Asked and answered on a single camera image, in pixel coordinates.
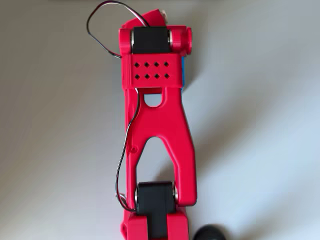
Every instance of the cable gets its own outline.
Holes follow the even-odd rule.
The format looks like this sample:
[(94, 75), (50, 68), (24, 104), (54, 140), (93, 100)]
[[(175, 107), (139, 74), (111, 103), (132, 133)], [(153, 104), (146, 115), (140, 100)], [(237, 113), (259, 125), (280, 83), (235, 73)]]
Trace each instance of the cable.
[(136, 88), (136, 93), (137, 93), (137, 104), (136, 104), (136, 109), (135, 109), (135, 113), (133, 115), (133, 118), (132, 120), (129, 122), (128, 124), (128, 127), (126, 129), (126, 133), (125, 133), (125, 139), (124, 139), (124, 146), (123, 146), (123, 150), (122, 150), (122, 155), (121, 155), (121, 158), (120, 158), (120, 161), (119, 161), (119, 165), (118, 165), (118, 169), (116, 171), (116, 178), (115, 178), (115, 194), (116, 194), (116, 197), (120, 203), (120, 205), (128, 212), (131, 212), (131, 213), (136, 213), (137, 212), (137, 209), (136, 208), (129, 208), (128, 205), (125, 205), (124, 202), (122, 201), (122, 198), (123, 196), (119, 193), (119, 185), (118, 185), (118, 181), (119, 181), (119, 173), (120, 173), (120, 168), (121, 168), (121, 164), (122, 164), (122, 161), (124, 159), (124, 156), (125, 156), (125, 152), (126, 152), (126, 147), (127, 147), (127, 143), (128, 143), (128, 132), (129, 132), (129, 129), (130, 129), (130, 126), (131, 126), (131, 123), (133, 122), (133, 120), (136, 118), (137, 116), (137, 112), (138, 112), (138, 107), (140, 105), (140, 95), (139, 95), (139, 91), (138, 89)]
[(111, 50), (109, 50), (107, 47), (105, 47), (102, 42), (100, 42), (89, 30), (89, 23), (90, 23), (90, 20), (91, 18), (93, 17), (93, 15), (96, 13), (96, 11), (105, 6), (105, 5), (108, 5), (108, 4), (117, 4), (117, 5), (121, 5), (121, 6), (124, 6), (126, 9), (128, 9), (133, 15), (135, 15), (135, 17), (137, 19), (140, 20), (140, 22), (143, 24), (143, 26), (145, 27), (150, 27), (149, 23), (146, 21), (146, 19), (141, 16), (138, 12), (136, 12), (135, 10), (133, 10), (131, 7), (129, 7), (128, 5), (122, 3), (122, 2), (119, 2), (119, 1), (104, 1), (102, 3), (100, 3), (94, 10), (93, 12), (90, 14), (90, 16), (88, 17), (87, 21), (86, 21), (86, 31), (87, 33), (89, 34), (89, 36), (91, 38), (93, 38), (104, 50), (106, 50), (109, 54), (111, 54), (112, 56), (118, 58), (118, 59), (121, 59), (122, 56), (120, 54), (117, 54)]

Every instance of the red servo bracket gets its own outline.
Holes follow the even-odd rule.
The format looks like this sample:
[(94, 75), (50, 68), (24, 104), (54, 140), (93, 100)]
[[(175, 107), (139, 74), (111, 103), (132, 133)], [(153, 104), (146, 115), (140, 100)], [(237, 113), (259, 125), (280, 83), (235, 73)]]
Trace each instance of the red servo bracket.
[[(89, 31), (93, 14), (110, 3), (123, 5), (136, 16), (119, 29), (120, 54), (107, 49)], [(166, 25), (166, 17), (158, 9), (140, 15), (124, 3), (105, 1), (90, 15), (87, 31), (107, 52), (121, 59), (126, 140), (117, 172), (116, 194), (125, 209), (122, 235), (126, 240), (189, 240), (185, 207), (197, 201), (197, 181), (195, 150), (182, 104), (182, 88), (184, 57), (192, 50), (191, 28)], [(161, 94), (161, 103), (148, 106), (144, 100), (147, 94)], [(146, 142), (152, 137), (162, 140), (173, 162), (172, 189), (170, 183), (163, 182), (141, 183), (141, 189), (138, 188), (137, 164)], [(126, 195), (119, 194), (118, 190), (124, 154)], [(159, 220), (154, 213), (159, 212), (158, 207), (165, 211), (168, 206), (171, 210), (165, 215), (161, 212)], [(151, 219), (161, 224), (161, 230)]]

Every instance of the red bracket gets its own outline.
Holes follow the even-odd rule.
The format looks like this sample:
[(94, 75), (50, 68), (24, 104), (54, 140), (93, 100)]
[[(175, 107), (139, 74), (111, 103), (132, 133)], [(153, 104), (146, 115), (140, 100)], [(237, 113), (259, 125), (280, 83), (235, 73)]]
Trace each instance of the red bracket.
[[(166, 25), (158, 9), (143, 14), (143, 17), (151, 26)], [(158, 137), (173, 162), (176, 204), (179, 207), (192, 206), (197, 201), (195, 150), (181, 100), (182, 56), (191, 53), (192, 32), (186, 26), (167, 26), (171, 34), (170, 53), (133, 54), (131, 29), (140, 26), (141, 22), (134, 18), (119, 30), (126, 129), (135, 116), (127, 133), (127, 203), (130, 208), (135, 208), (137, 164), (148, 139)], [(162, 101), (158, 106), (150, 107), (144, 101), (145, 94), (161, 94)], [(188, 239), (184, 208), (167, 215), (167, 229), (168, 240)], [(127, 240), (148, 240), (146, 217), (125, 211), (121, 231)]]

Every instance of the hole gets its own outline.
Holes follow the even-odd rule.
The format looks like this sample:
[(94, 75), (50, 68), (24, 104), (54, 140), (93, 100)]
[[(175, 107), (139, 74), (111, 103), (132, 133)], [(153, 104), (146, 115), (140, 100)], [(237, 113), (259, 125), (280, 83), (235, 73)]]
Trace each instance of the hole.
[(132, 146), (131, 149), (130, 149), (130, 152), (135, 154), (138, 152), (138, 148), (136, 146)]
[(174, 166), (158, 137), (147, 142), (136, 167), (137, 183), (175, 181)]
[(157, 107), (162, 102), (162, 94), (145, 94), (144, 95), (144, 102), (149, 107)]

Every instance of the red plastic link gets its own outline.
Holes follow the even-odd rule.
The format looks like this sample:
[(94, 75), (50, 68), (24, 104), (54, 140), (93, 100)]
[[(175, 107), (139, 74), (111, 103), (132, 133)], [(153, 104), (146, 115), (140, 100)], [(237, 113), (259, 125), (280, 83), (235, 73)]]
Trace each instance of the red plastic link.
[[(151, 26), (166, 25), (158, 9), (143, 14), (143, 17)], [(184, 206), (196, 203), (197, 183), (195, 150), (181, 101), (181, 57), (191, 52), (192, 32), (186, 26), (167, 26), (171, 32), (171, 53), (131, 54), (131, 29), (141, 26), (141, 22), (134, 18), (119, 30), (125, 129), (135, 115), (136, 89), (139, 91), (139, 105), (127, 133), (127, 202), (130, 208), (135, 208), (137, 164), (148, 139), (158, 137), (173, 162), (177, 188), (177, 212), (167, 215), (168, 238), (163, 240), (188, 240)], [(162, 101), (158, 106), (150, 107), (144, 101), (145, 94), (161, 94)], [(128, 211), (124, 211), (121, 232), (126, 240), (153, 240), (148, 239), (147, 218)]]

